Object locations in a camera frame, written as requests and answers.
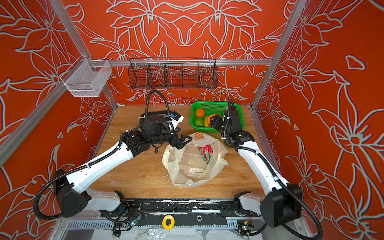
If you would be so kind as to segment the orange fruit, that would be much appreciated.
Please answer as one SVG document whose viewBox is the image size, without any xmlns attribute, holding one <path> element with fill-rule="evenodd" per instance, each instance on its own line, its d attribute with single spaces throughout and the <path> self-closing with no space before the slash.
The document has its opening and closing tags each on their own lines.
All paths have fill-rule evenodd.
<svg viewBox="0 0 384 240">
<path fill-rule="evenodd" d="M 195 111 L 196 118 L 203 119 L 205 117 L 205 111 L 203 109 L 197 109 Z"/>
<path fill-rule="evenodd" d="M 211 123 L 211 118 L 213 118 L 214 116 L 216 116 L 217 114 L 212 114 L 212 115 L 210 115 L 210 116 L 208 116 L 207 117 L 207 122 L 208 122 L 208 124 L 210 125 L 210 123 Z"/>
</svg>

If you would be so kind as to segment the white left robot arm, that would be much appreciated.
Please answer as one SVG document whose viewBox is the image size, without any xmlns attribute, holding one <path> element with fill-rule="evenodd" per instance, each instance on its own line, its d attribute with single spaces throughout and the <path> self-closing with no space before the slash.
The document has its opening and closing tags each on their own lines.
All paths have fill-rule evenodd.
<svg viewBox="0 0 384 240">
<path fill-rule="evenodd" d="M 122 133 L 119 141 L 109 150 L 75 169 L 56 171 L 53 179 L 37 193 L 33 203 L 34 214 L 41 220 L 55 220 L 60 217 L 70 218 L 82 211 L 113 212 L 126 208 L 128 204 L 121 192 L 95 191 L 90 186 L 115 167 L 132 160 L 150 147 L 158 150 L 163 144 L 169 144 L 178 150 L 183 149 L 192 141 L 190 136 L 178 135 L 181 130 L 178 125 L 183 120 L 182 115 L 169 108 L 150 112 L 149 104 L 146 103 L 139 124 Z M 60 213 L 52 216 L 43 214 L 39 208 L 40 198 L 49 188 L 53 188 L 60 207 Z"/>
</svg>

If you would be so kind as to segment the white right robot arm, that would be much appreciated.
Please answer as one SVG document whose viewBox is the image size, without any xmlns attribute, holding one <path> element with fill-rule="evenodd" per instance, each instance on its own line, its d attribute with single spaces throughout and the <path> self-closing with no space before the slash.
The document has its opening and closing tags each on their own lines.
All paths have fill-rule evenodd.
<svg viewBox="0 0 384 240">
<path fill-rule="evenodd" d="M 233 100 L 229 100 L 222 117 L 210 118 L 209 125 L 220 132 L 226 147 L 234 149 L 247 162 L 265 193 L 263 199 L 250 192 L 239 194 L 235 199 L 240 209 L 260 215 L 265 227 L 282 226 L 297 238 L 307 240 L 307 236 L 287 225 L 299 219 L 305 210 L 317 228 L 317 233 L 311 238 L 321 240 L 324 230 L 315 213 L 304 203 L 302 189 L 297 184 L 290 184 L 267 160 L 254 137 L 243 130 L 239 110 Z"/>
</svg>

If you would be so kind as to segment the orange printed plastic bag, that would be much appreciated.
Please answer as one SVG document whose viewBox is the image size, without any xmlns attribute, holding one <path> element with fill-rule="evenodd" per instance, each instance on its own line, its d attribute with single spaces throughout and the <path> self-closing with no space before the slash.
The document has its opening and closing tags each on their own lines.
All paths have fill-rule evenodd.
<svg viewBox="0 0 384 240">
<path fill-rule="evenodd" d="M 167 146 L 163 154 L 162 163 L 175 187 L 199 187 L 215 178 L 228 165 L 224 159 L 228 150 L 218 139 L 201 132 L 190 136 L 192 141 L 183 149 Z M 206 145 L 213 148 L 209 164 L 203 160 L 198 150 L 198 147 Z"/>
</svg>

